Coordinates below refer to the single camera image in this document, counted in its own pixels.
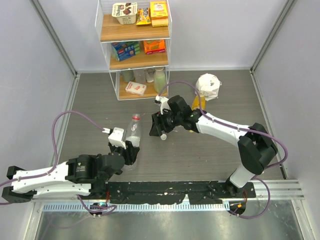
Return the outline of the blue white bottle cap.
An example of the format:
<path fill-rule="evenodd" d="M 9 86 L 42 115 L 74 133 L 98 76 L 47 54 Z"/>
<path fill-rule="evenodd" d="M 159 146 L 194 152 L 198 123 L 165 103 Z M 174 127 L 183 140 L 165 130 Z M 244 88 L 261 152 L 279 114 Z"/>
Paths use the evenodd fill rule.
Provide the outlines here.
<path fill-rule="evenodd" d="M 166 135 L 166 134 L 162 134 L 162 135 L 160 136 L 160 139 L 161 139 L 162 141 L 165 141 L 165 140 L 167 139 L 167 135 Z"/>

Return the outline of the clear bottle red label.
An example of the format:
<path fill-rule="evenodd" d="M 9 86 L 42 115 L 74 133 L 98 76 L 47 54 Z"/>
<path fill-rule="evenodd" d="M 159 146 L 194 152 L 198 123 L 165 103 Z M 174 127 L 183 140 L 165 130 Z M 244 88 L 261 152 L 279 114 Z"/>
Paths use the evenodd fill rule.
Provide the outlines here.
<path fill-rule="evenodd" d="M 126 171 L 131 171 L 137 167 L 137 158 L 138 158 L 138 153 L 139 150 L 138 148 L 140 147 L 140 140 L 141 140 L 141 115 L 138 113 L 134 113 L 132 115 L 131 121 L 127 127 L 127 131 L 125 134 L 125 140 L 130 141 L 133 150 L 135 151 L 133 162 L 130 163 L 129 165 L 125 165 L 124 169 Z"/>

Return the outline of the yellow honey pomelo bottle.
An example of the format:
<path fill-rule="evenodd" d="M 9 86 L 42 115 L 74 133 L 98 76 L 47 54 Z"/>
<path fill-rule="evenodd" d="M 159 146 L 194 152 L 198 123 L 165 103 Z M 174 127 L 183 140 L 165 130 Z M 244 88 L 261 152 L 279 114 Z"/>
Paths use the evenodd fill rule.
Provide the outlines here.
<path fill-rule="evenodd" d="M 196 109 L 200 109 L 202 108 L 203 110 L 205 109 L 205 105 L 206 105 L 206 99 L 204 96 L 196 96 L 193 100 L 193 103 L 192 103 L 192 106 L 191 106 L 191 109 L 192 110 L 196 110 Z"/>

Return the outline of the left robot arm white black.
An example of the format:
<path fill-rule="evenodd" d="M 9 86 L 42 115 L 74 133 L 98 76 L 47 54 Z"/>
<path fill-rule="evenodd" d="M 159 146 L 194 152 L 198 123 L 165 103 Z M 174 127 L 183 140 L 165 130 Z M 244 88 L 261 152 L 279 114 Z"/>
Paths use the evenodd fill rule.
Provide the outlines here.
<path fill-rule="evenodd" d="M 1 196 L 7 204 L 77 196 L 102 199 L 110 178 L 121 175 L 125 165 L 133 165 L 140 151 L 129 140 L 125 141 L 125 147 L 110 144 L 109 148 L 108 154 L 81 154 L 55 167 L 24 170 L 10 166 L 6 174 L 8 181 L 1 185 Z"/>

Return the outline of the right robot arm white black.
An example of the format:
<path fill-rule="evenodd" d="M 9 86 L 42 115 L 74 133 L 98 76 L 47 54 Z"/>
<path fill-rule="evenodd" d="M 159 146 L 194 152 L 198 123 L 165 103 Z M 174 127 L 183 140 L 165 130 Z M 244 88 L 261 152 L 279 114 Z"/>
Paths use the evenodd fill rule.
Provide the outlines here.
<path fill-rule="evenodd" d="M 159 112 L 152 117 L 150 136 L 167 138 L 175 127 L 206 134 L 226 141 L 239 150 L 240 165 L 226 180 L 226 193 L 233 198 L 244 191 L 244 186 L 254 176 L 260 175 L 278 153 L 278 149 L 266 129 L 259 123 L 252 126 L 235 124 L 201 111 L 191 109 L 183 97 L 156 96 L 154 102 Z"/>

